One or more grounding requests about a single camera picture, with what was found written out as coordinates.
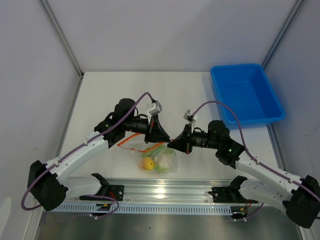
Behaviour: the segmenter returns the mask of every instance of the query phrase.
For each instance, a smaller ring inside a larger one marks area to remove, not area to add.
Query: plastic bag
[[[136,133],[117,145],[135,155],[137,165],[140,169],[164,174],[176,172],[178,168],[176,152],[168,148],[165,142],[144,142],[143,135]]]

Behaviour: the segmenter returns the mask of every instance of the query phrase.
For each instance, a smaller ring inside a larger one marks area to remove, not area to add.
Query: blue tray
[[[210,73],[215,99],[235,112],[241,126],[267,126],[285,118],[285,111],[261,65],[214,66]],[[221,105],[218,110],[224,124],[235,129],[234,116]]]

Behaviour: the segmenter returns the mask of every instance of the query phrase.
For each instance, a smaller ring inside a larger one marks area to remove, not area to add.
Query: yellow fruit
[[[144,170],[153,170],[155,168],[155,161],[149,157],[149,156],[146,156],[144,158],[142,158],[141,160],[141,167],[144,169]]]

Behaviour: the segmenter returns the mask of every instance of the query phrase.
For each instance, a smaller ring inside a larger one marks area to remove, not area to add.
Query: white wall
[[[319,69],[320,1],[307,0],[266,72],[286,112],[275,124],[286,166],[320,182]],[[313,229],[320,236],[320,220]]]
[[[295,0],[48,0],[84,72],[262,63]]]
[[[0,1],[0,56],[0,202],[12,198],[1,239],[19,240],[30,164],[55,156],[79,80],[36,0]]]

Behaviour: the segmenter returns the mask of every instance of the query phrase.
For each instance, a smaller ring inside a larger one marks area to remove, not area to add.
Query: white robotic arm
[[[243,203],[255,200],[282,210],[296,224],[310,228],[320,212],[320,186],[311,176],[301,178],[279,168],[273,167],[230,138],[230,131],[221,120],[208,124],[208,131],[193,130],[192,116],[187,116],[189,124],[182,133],[167,146],[186,154],[193,147],[216,149],[215,156],[224,165],[248,173],[262,183],[255,183],[246,177],[236,177],[227,188],[228,201]],[[213,200],[219,196],[212,188]]]
[[[159,123],[158,113],[162,110],[159,102],[152,99],[145,118],[134,116],[134,108],[146,94],[148,93],[142,95],[137,102],[128,98],[120,100],[114,112],[100,122],[72,151],[44,164],[34,162],[30,167],[28,189],[22,198],[22,208],[32,210],[38,207],[24,206],[28,192],[32,193],[46,211],[55,209],[65,199],[84,195],[106,196],[108,182],[98,173],[88,177],[68,177],[93,155],[106,151],[124,138],[126,131],[129,131],[144,134],[146,143],[166,142],[169,143],[169,148],[186,154],[190,154],[193,147],[216,149],[215,156],[221,163],[263,181],[255,183],[246,177],[237,176],[227,187],[233,203],[245,200],[264,202],[284,211],[299,226],[311,227],[320,212],[320,186],[316,179],[309,175],[301,178],[253,157],[243,145],[230,138],[229,129],[220,120],[211,121],[207,132],[196,131],[199,128],[195,127],[194,115],[201,106],[194,113],[189,111],[185,114],[189,124],[171,141]],[[212,195],[215,199],[216,193],[212,192]]]
[[[153,100],[148,105],[147,116],[144,118],[140,115],[134,116],[133,110],[137,103],[129,98],[121,99],[114,112],[100,122],[73,150],[44,164],[38,160],[31,165],[28,189],[46,211],[55,209],[65,199],[84,195],[106,196],[109,184],[98,173],[88,177],[69,176],[95,154],[106,151],[124,138],[127,131],[144,134],[145,142],[171,141],[159,123],[158,113],[162,110],[160,103]]]

